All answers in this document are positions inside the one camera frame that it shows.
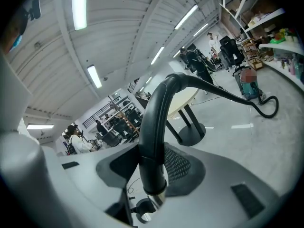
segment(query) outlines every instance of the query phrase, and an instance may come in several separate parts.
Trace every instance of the wooden pole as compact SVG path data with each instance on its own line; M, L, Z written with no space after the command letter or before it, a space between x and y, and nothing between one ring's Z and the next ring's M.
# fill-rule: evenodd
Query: wooden pole
M111 100L112 104L114 105L115 107L115 110L117 110L120 114L123 115L123 117L126 119L126 121L128 122L128 124L131 125L131 127L138 133L139 135L139 131L136 129L136 127L133 126L133 124L129 121L129 119L126 117L126 115L119 109L119 107L113 102L113 100L110 98L110 96L108 96L109 99Z

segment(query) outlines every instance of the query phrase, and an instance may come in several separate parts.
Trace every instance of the vacuum hose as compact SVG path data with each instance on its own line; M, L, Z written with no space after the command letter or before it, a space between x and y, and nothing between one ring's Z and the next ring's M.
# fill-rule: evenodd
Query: vacuum hose
M275 112L271 115L266 115L262 113L253 102L237 97L204 80L183 73L168 75L167 78L157 86L147 104L142 119L138 143L140 152L139 170L143 188L147 194L152 196L163 193L167 186L163 175L166 120L174 94L186 87L206 90L229 100L250 105L265 118L274 117L278 110L278 100L274 96L264 101L264 103L270 99L275 99L276 101Z

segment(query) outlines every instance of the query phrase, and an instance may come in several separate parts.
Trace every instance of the round table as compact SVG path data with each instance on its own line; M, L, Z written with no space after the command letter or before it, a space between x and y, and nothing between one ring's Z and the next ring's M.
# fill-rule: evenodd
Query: round table
M185 146L193 146L199 143L202 138L205 136L206 128L203 124L200 124L196 119L194 113L190 109L188 105L189 102L195 97L198 93L199 89L187 87L184 90L176 93L171 101L170 108L168 111L168 117L171 118L177 112L180 114L186 126L183 127L179 133L175 131L172 125L167 120L166 126L170 130L170 132L174 135L177 142L181 145ZM190 123L182 111L182 108L185 109L186 113L188 114L189 118L192 120L193 123Z

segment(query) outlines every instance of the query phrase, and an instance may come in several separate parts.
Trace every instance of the person in black clothing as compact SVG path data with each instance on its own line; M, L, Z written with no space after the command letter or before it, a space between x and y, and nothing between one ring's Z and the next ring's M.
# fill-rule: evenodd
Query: person in black clothing
M193 67L197 70L198 77L210 84L213 84L213 80L209 75L205 64L202 62L201 58L198 58L198 55L194 50L186 50L184 48L181 48L180 53L187 57L188 65L192 64Z
M102 136L106 135L108 133L108 131L104 128L104 126L101 125L100 121L96 120L97 123L97 131L99 133L101 133Z

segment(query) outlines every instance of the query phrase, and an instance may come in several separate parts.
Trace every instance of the table leg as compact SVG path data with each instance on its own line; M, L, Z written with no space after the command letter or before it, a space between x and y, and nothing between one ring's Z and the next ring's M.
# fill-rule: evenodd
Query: table leg
M201 126L200 126L198 120L196 119L196 117L195 117L193 111L190 109L190 106L187 104L187 105L185 105L184 108L185 108L185 110L186 110L186 113L189 115L190 119L192 120L194 126L195 126L196 129L198 130L199 135L203 138L203 137L205 136L204 131L203 131L203 129L201 128Z
M186 125L187 125L188 127L191 127L191 124L189 123L188 119L186 118L184 112L182 112L182 110L179 110L179 114L180 114L180 116L182 117L182 119L184 120L184 122L186 123Z
M177 139L178 143L182 142L181 137L179 136L179 134L175 131L175 129L172 127L172 125L169 123L169 121L166 121L166 126L167 128L170 130L170 132L174 135L174 137Z

